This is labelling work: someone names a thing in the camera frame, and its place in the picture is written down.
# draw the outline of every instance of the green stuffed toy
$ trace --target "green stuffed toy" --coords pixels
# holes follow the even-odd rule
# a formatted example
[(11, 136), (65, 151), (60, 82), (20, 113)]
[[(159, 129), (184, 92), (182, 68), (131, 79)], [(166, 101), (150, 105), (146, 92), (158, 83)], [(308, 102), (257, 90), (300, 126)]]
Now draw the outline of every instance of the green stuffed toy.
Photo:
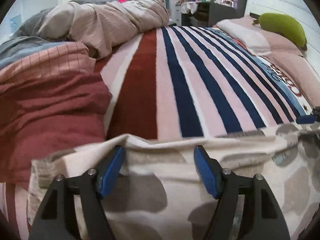
[(279, 13), (264, 13), (258, 20), (254, 20), (252, 25), (260, 24), (263, 30), (278, 33), (290, 41), (298, 48), (307, 50), (307, 39), (301, 24), (293, 17)]

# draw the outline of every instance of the striped blanket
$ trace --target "striped blanket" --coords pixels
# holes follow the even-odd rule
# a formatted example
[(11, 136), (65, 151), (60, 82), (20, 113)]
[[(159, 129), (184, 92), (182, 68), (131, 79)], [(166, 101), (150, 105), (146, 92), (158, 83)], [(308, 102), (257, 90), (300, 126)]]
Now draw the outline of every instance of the striped blanket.
[(310, 105), (276, 66), (220, 30), (166, 27), (119, 47), (101, 70), (107, 138), (216, 137), (295, 121)]

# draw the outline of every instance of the gray blanket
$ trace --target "gray blanket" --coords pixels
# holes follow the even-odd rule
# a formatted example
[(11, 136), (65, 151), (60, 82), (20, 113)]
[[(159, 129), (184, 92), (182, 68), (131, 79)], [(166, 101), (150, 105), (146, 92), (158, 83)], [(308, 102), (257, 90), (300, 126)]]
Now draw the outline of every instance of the gray blanket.
[[(114, 0), (72, 0), (71, 2), (76, 2), (78, 4), (94, 3), (94, 4), (106, 4)], [(12, 38), (17, 38), (21, 36), (37, 36), (39, 29), (44, 21), (47, 14), (52, 11), (54, 7), (42, 10), (41, 12), (33, 15), (31, 18), (26, 20), (24, 24), (13, 34)], [(49, 42), (66, 41), (67, 33), (60, 37), (59, 39), (45, 39)]]
[(0, 70), (31, 54), (62, 44), (64, 42), (48, 42), (39, 37), (21, 36), (10, 39), (0, 46)]

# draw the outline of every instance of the red blanket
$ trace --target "red blanket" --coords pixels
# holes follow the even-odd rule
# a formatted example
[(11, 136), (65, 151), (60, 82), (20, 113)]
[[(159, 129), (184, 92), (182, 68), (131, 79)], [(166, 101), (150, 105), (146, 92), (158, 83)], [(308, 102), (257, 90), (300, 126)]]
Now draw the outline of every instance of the red blanket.
[(104, 141), (111, 97), (99, 73), (0, 85), (0, 182), (27, 189), (32, 159)]

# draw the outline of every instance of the pink pillowcase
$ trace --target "pink pillowcase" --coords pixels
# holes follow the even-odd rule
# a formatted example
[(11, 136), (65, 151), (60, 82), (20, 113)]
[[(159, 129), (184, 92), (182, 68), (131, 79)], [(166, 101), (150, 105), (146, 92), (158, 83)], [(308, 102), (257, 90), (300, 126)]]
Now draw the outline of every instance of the pink pillowcase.
[(255, 56), (265, 56), (271, 52), (285, 52), (302, 56), (301, 51), (287, 38), (262, 30), (252, 25), (253, 18), (246, 15), (239, 19), (223, 20), (216, 25), (232, 38), (241, 41), (247, 50)]
[(284, 52), (272, 52), (264, 58), (278, 66), (311, 106), (320, 106), (320, 77), (305, 58)]

